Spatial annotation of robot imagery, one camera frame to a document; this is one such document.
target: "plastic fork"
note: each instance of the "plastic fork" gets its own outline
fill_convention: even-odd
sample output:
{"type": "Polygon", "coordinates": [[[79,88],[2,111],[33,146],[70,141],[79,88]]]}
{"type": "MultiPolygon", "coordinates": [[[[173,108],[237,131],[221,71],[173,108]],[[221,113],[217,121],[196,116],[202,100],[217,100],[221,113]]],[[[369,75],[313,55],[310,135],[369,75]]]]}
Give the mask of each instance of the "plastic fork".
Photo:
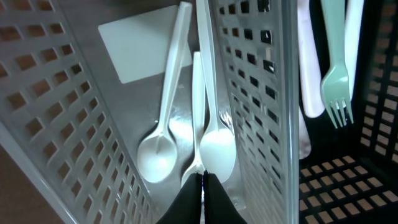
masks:
{"type": "Polygon", "coordinates": [[[345,1],[321,0],[321,4],[330,53],[330,68],[322,80],[321,94],[326,111],[337,128],[335,118],[340,127],[347,125],[343,102],[351,123],[354,123],[349,97],[348,72],[345,64],[345,1]]]}

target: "perforated divider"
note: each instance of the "perforated divider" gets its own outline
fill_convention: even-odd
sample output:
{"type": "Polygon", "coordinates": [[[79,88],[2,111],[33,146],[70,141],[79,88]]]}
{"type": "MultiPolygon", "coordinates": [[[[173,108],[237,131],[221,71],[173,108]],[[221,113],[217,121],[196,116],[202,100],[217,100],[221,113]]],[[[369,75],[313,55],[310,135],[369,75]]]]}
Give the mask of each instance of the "perforated divider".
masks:
{"type": "Polygon", "coordinates": [[[6,150],[30,159],[66,223],[155,222],[56,1],[0,1],[0,116],[19,146],[6,150]]]}
{"type": "Polygon", "coordinates": [[[365,112],[361,144],[388,163],[398,166],[398,15],[395,1],[386,1],[381,12],[365,112]]]}
{"type": "Polygon", "coordinates": [[[302,223],[353,222],[351,218],[369,212],[375,216],[391,205],[396,209],[397,202],[397,195],[388,186],[350,156],[300,171],[302,223]]]}
{"type": "Polygon", "coordinates": [[[290,133],[294,127],[289,121],[296,120],[287,114],[298,111],[287,102],[297,96],[289,95],[294,90],[288,83],[298,75],[286,69],[297,64],[289,64],[282,53],[286,40],[281,19],[283,6],[295,4],[250,0],[217,1],[213,6],[248,212],[254,223],[295,222],[298,211],[290,206],[298,200],[298,166],[290,169],[295,164],[291,156],[298,162],[298,150],[292,154],[289,141],[297,132],[290,133]]]}

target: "gray plastic basket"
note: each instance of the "gray plastic basket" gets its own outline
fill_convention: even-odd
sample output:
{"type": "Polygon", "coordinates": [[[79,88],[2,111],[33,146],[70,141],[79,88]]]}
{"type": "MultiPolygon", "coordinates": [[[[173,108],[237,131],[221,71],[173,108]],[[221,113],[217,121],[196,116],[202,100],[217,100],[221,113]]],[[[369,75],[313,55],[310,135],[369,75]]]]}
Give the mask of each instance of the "gray plastic basket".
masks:
{"type": "MultiPolygon", "coordinates": [[[[212,3],[248,213],[297,223],[296,2],[212,3]]],[[[0,0],[0,143],[65,223],[155,223],[63,10],[0,0]]]]}

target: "spoon handle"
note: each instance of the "spoon handle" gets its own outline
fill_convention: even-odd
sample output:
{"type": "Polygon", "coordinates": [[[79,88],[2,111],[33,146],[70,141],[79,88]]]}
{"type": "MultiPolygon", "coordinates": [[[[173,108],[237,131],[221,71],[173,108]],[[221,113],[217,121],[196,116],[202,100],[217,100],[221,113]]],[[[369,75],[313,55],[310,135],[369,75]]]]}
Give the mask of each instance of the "spoon handle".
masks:
{"type": "Polygon", "coordinates": [[[158,128],[166,132],[170,118],[172,102],[177,89],[178,78],[181,72],[181,63],[184,47],[188,39],[192,13],[192,4],[181,2],[175,20],[173,36],[170,43],[169,56],[167,57],[166,73],[163,84],[162,104],[158,128]]]}
{"type": "Polygon", "coordinates": [[[196,161],[199,159],[199,143],[203,137],[206,109],[206,88],[203,79],[200,52],[193,54],[193,75],[192,75],[192,117],[193,117],[193,148],[196,161]]]}
{"type": "Polygon", "coordinates": [[[346,63],[344,56],[344,4],[344,0],[321,0],[328,37],[330,68],[338,64],[345,65],[346,63]]]}
{"type": "Polygon", "coordinates": [[[211,17],[209,2],[197,1],[198,34],[201,51],[201,62],[207,90],[207,98],[210,110],[210,122],[207,127],[210,130],[218,129],[218,109],[216,97],[215,79],[215,55],[213,43],[213,31],[211,30],[211,17]]]}

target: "white plastic spoon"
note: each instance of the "white plastic spoon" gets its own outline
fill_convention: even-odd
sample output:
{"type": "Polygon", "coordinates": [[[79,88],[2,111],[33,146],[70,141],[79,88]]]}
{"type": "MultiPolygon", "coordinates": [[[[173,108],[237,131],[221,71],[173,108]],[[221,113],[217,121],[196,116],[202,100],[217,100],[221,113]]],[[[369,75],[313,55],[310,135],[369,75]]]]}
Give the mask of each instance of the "white plastic spoon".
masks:
{"type": "Polygon", "coordinates": [[[197,16],[201,61],[210,111],[210,121],[200,141],[200,155],[208,172],[216,174],[218,180],[222,183],[230,177],[235,165],[235,137],[218,116],[215,53],[207,0],[197,1],[197,16]]]}
{"type": "Polygon", "coordinates": [[[206,110],[206,88],[203,79],[200,52],[193,54],[192,75],[192,123],[193,123],[193,150],[195,157],[192,164],[184,172],[181,178],[181,187],[184,186],[189,176],[194,173],[203,174],[205,167],[200,158],[199,142],[203,136],[206,110]]]}
{"type": "Polygon", "coordinates": [[[169,133],[169,117],[180,76],[183,50],[187,43],[191,13],[192,5],[181,2],[167,59],[159,123],[155,131],[148,135],[138,147],[139,172],[146,181],[151,183],[164,180],[177,161],[177,146],[169,133]]]}
{"type": "Polygon", "coordinates": [[[303,109],[309,118],[316,118],[325,106],[321,98],[321,71],[313,38],[310,0],[297,1],[297,27],[303,109]]]}

